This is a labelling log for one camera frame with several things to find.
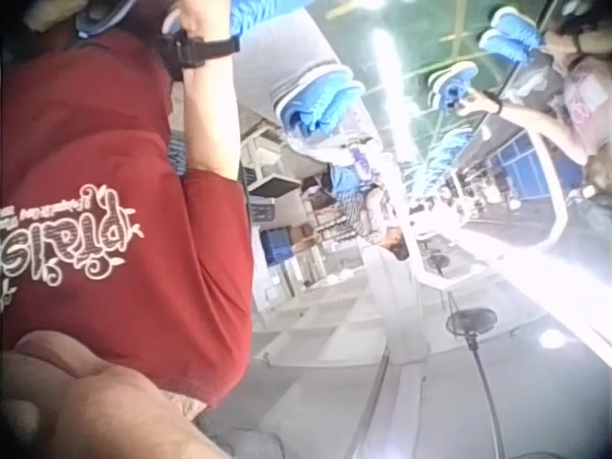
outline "person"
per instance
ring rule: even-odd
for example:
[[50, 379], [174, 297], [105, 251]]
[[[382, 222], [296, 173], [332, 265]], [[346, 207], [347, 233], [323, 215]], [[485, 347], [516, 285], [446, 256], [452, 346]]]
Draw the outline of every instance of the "person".
[[326, 149], [327, 155], [320, 152], [310, 155], [319, 162], [327, 162], [323, 172], [302, 181], [301, 191], [307, 194], [322, 190], [346, 216], [347, 225], [357, 236], [405, 261], [409, 251], [404, 234], [389, 194], [371, 164], [371, 155], [367, 154], [371, 143], [371, 139], [365, 139]]
[[610, 122], [612, 113], [612, 30], [543, 35], [543, 53], [553, 57], [564, 76], [564, 99], [572, 125], [535, 109], [491, 98], [473, 88], [457, 105], [457, 113], [497, 114], [555, 143], [584, 167], [584, 180], [599, 191], [612, 191]]
[[[179, 5], [191, 42], [230, 43], [229, 0]], [[3, 69], [2, 349], [62, 333], [193, 419], [250, 359], [251, 237], [231, 56], [184, 68], [181, 181], [167, 159], [170, 77], [140, 33], [161, 29], [153, 6], [84, 41], [59, 24]], [[155, 31], [129, 27], [157, 16]]]
[[2, 365], [4, 457], [228, 458], [146, 376], [66, 335], [30, 333]]

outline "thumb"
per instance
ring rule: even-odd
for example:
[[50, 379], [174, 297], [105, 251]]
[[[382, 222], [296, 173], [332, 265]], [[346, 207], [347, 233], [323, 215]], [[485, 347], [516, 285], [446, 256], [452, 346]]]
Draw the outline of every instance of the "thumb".
[[5, 400], [2, 417], [17, 440], [24, 446], [33, 445], [40, 428], [40, 411], [31, 402]]

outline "pink shirt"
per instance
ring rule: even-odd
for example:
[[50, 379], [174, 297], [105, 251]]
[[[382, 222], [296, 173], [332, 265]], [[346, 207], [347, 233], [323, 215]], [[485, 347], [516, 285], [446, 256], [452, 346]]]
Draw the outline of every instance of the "pink shirt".
[[565, 78], [565, 104], [587, 156], [610, 139], [612, 66], [586, 57]]

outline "fluorescent light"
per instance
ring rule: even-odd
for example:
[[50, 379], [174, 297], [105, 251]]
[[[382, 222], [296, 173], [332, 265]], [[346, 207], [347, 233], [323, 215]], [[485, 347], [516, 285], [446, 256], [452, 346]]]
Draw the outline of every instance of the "fluorescent light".
[[376, 29], [372, 32], [372, 49], [386, 94], [396, 160], [413, 161], [419, 152], [409, 133], [411, 117], [404, 102], [404, 73], [395, 41], [387, 31]]
[[356, 5], [364, 10], [377, 11], [386, 6], [384, 0], [355, 0]]

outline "hand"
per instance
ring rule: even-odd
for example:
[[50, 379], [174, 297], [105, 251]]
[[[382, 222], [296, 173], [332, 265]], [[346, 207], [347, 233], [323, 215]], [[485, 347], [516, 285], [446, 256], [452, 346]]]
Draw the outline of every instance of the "hand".
[[544, 34], [544, 45], [540, 50], [551, 56], [571, 55], [578, 52], [571, 35], [561, 35], [553, 31]]
[[181, 25], [206, 41], [230, 37], [231, 0], [180, 0]]
[[497, 103], [480, 91], [473, 88], [468, 89], [468, 94], [459, 100], [456, 106], [456, 113], [460, 117], [465, 117], [476, 112], [495, 113], [497, 111]]

